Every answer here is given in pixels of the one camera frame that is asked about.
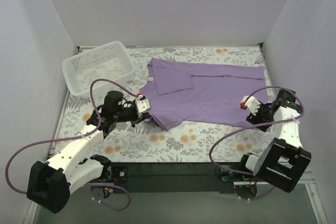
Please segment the purple t-shirt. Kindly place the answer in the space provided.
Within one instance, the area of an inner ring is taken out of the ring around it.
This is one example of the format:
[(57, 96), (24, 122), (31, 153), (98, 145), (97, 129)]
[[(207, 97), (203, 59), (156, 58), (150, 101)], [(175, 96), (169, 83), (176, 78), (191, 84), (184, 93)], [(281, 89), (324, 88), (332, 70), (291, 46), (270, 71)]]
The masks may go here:
[(264, 67), (216, 65), (151, 59), (149, 78), (140, 89), (150, 103), (149, 114), (169, 131), (183, 121), (250, 127), (242, 98), (256, 91), (268, 102)]

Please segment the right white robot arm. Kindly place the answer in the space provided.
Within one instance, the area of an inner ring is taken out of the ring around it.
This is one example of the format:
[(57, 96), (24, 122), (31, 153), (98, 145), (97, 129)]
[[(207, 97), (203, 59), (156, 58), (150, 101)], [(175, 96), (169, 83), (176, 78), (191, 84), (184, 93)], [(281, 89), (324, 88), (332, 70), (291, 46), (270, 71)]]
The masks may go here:
[(272, 128), (275, 134), (261, 155), (242, 156), (240, 171), (287, 193), (293, 191), (311, 161), (311, 153), (300, 142), (299, 118), (303, 106), (295, 91), (280, 89), (271, 103), (262, 103), (253, 95), (244, 96), (240, 107), (250, 111), (247, 122), (263, 132)]

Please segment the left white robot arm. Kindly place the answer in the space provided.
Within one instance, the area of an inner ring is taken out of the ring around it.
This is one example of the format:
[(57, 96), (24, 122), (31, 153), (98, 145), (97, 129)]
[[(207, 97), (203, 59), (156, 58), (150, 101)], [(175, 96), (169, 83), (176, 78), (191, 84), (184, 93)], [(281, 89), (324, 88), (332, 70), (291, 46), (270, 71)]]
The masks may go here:
[(69, 142), (45, 162), (37, 161), (30, 170), (26, 196), (52, 213), (60, 212), (71, 194), (89, 184), (103, 190), (104, 198), (113, 194), (119, 184), (127, 182), (128, 168), (116, 166), (107, 157), (87, 154), (121, 122), (132, 127), (149, 118), (150, 103), (138, 94), (132, 100), (123, 93), (110, 91), (102, 105), (95, 108), (80, 131), (78, 139)]

